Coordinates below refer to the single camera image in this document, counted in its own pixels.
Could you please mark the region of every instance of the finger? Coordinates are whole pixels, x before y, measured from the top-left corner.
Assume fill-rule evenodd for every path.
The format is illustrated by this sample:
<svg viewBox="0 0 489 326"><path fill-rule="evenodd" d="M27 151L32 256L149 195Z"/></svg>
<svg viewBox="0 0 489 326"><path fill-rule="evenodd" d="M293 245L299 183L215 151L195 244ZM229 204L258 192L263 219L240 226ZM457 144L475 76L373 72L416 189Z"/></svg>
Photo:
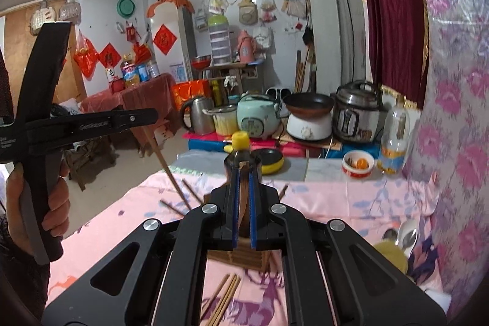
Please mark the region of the finger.
<svg viewBox="0 0 489 326"><path fill-rule="evenodd" d="M20 211L19 198L24 189L24 168L22 163L17 163L10 173L6 185L7 214Z"/></svg>
<svg viewBox="0 0 489 326"><path fill-rule="evenodd" d="M68 185L64 179L58 178L58 183L47 198L47 204L51 210L60 208L69 199Z"/></svg>
<svg viewBox="0 0 489 326"><path fill-rule="evenodd" d="M68 200L64 202L56 210L51 210L50 212L48 212L48 214L46 214L41 224L44 230L45 231L52 230L53 228L64 223L68 218L69 206L70 204Z"/></svg>
<svg viewBox="0 0 489 326"><path fill-rule="evenodd" d="M69 174L69 167L68 167L66 161L63 160L61 162L61 166L60 166L60 176L61 177L68 177L68 174Z"/></svg>
<svg viewBox="0 0 489 326"><path fill-rule="evenodd" d="M54 237L63 236L68 231L68 228L69 228L69 220L66 219L61 225L58 225L57 227L51 230L51 235Z"/></svg>

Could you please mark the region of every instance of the metal screw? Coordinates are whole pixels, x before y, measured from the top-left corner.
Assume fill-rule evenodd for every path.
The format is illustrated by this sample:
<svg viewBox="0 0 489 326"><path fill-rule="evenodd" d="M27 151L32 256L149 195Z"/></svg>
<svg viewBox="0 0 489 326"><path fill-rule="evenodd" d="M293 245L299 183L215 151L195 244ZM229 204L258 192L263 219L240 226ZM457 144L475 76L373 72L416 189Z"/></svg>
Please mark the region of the metal screw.
<svg viewBox="0 0 489 326"><path fill-rule="evenodd" d="M283 214L287 211L287 207L281 203L276 203L272 206L272 213Z"/></svg>
<svg viewBox="0 0 489 326"><path fill-rule="evenodd" d="M218 207L214 203L208 203L202 206L202 211L206 214L214 214Z"/></svg>
<svg viewBox="0 0 489 326"><path fill-rule="evenodd" d="M329 227L336 232L341 232L345 229L345 223L341 220L333 220L329 223Z"/></svg>
<svg viewBox="0 0 489 326"><path fill-rule="evenodd" d="M154 231L156 228L158 228L158 220L155 220L154 218L151 220L146 220L143 224L143 228L146 231Z"/></svg>

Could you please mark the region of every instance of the orange fruit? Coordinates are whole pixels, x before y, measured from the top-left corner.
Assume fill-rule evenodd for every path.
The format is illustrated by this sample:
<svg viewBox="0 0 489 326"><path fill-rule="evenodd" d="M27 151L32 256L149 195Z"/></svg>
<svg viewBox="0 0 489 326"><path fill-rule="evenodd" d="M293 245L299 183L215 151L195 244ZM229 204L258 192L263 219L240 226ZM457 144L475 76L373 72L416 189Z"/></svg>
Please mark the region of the orange fruit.
<svg viewBox="0 0 489 326"><path fill-rule="evenodd" d="M368 169L368 162L365 158L361 157L356 161L356 168L360 170Z"/></svg>

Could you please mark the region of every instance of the stacked food container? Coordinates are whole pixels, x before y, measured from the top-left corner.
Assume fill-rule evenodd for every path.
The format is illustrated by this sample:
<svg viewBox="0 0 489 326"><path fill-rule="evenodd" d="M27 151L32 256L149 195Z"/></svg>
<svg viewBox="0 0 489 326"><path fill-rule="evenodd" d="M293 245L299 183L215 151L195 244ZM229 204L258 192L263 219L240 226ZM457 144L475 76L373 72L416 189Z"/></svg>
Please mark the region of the stacked food container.
<svg viewBox="0 0 489 326"><path fill-rule="evenodd" d="M213 15L207 21L212 49L212 64L229 64L231 62L231 40L229 39L229 22L223 15Z"/></svg>

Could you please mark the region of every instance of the black frying pan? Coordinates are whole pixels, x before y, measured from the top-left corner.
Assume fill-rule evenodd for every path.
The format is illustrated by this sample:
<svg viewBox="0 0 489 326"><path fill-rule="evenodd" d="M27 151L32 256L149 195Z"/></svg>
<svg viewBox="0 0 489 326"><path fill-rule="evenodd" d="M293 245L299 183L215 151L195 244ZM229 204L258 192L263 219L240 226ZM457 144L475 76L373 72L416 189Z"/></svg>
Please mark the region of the black frying pan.
<svg viewBox="0 0 489 326"><path fill-rule="evenodd" d="M333 109L334 100L318 93L294 93L284 97L284 104L298 118L321 117Z"/></svg>

